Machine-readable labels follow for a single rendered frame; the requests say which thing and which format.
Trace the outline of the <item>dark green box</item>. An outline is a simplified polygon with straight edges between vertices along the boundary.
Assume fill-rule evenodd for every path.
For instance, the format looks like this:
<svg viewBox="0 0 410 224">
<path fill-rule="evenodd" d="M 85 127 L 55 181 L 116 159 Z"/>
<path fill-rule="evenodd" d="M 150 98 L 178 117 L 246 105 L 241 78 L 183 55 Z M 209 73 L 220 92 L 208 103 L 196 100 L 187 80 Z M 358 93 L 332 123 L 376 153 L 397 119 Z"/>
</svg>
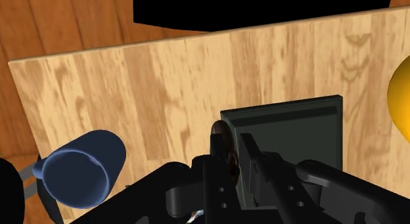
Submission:
<svg viewBox="0 0 410 224">
<path fill-rule="evenodd" d="M 317 160 L 343 169 L 343 98 L 340 95 L 222 110 L 235 138 L 239 154 L 244 151 L 241 133 L 251 133 L 262 153 L 277 152 L 296 165 Z"/>
</svg>

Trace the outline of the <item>brown round thing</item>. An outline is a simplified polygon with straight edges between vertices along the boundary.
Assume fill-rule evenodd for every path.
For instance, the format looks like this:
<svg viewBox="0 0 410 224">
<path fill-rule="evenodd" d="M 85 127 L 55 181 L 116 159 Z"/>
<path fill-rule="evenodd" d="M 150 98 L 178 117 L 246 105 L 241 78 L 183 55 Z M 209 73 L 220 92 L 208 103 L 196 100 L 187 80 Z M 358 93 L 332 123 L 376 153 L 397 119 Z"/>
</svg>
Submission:
<svg viewBox="0 0 410 224">
<path fill-rule="evenodd" d="M 227 155 L 228 170 L 234 186 L 237 186 L 240 175 L 239 157 L 237 151 L 235 150 L 235 140 L 229 124 L 223 120 L 214 122 L 212 125 L 211 134 L 222 135 Z"/>
</svg>

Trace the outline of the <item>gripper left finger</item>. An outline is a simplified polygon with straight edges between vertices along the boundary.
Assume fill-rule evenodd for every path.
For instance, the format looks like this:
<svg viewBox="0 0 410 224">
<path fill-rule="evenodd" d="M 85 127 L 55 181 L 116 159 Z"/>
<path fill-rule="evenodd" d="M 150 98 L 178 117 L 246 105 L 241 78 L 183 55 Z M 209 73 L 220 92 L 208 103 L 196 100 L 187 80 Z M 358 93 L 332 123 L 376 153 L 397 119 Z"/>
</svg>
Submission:
<svg viewBox="0 0 410 224">
<path fill-rule="evenodd" d="M 240 211 L 221 134 L 191 166 L 168 162 L 71 224 L 185 224 L 198 210 L 200 224 L 223 224 Z"/>
</svg>

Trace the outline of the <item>yellow round thing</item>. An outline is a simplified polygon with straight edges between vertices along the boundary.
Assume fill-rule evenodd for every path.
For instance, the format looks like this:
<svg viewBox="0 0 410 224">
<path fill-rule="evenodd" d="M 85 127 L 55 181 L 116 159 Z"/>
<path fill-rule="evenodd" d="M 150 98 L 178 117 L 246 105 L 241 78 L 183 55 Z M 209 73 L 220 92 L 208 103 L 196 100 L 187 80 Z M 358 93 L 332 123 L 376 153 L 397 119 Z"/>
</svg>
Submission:
<svg viewBox="0 0 410 224">
<path fill-rule="evenodd" d="M 410 142 L 410 56 L 403 60 L 390 79 L 387 103 L 393 123 Z"/>
</svg>

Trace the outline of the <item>light wooden table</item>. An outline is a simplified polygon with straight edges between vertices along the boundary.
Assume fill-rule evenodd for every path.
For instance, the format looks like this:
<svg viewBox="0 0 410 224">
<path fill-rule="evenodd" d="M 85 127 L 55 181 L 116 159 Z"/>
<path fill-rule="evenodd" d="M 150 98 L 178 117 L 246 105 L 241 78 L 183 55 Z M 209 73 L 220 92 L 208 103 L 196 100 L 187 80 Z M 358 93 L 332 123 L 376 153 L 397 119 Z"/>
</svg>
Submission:
<svg viewBox="0 0 410 224">
<path fill-rule="evenodd" d="M 410 143 L 386 94 L 410 56 L 410 5 L 23 58 L 9 67 L 41 156 L 93 129 L 127 148 L 120 192 L 209 150 L 221 110 L 343 97 L 344 171 L 410 198 Z"/>
</svg>

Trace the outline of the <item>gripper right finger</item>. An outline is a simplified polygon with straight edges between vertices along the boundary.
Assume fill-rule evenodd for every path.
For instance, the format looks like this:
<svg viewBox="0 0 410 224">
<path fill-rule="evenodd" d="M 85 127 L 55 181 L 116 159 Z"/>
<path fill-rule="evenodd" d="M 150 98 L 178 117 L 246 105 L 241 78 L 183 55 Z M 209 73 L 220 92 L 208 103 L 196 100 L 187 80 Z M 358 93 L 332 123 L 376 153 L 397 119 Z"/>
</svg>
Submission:
<svg viewBox="0 0 410 224">
<path fill-rule="evenodd" d="M 263 154 L 251 134 L 240 138 L 248 191 L 283 224 L 410 224 L 410 199 L 315 160 L 292 166 Z"/>
</svg>

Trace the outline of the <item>blue mug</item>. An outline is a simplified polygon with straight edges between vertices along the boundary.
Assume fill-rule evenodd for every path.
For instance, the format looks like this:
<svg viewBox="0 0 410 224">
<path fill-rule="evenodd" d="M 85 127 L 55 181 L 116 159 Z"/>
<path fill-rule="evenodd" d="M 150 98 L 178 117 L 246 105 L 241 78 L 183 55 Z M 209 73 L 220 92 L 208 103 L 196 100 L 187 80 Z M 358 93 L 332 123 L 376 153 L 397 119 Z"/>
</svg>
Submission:
<svg viewBox="0 0 410 224">
<path fill-rule="evenodd" d="M 100 129 L 56 149 L 38 161 L 32 171 L 56 201 L 71 208 L 87 209 L 107 198 L 125 159 L 121 138 Z"/>
</svg>

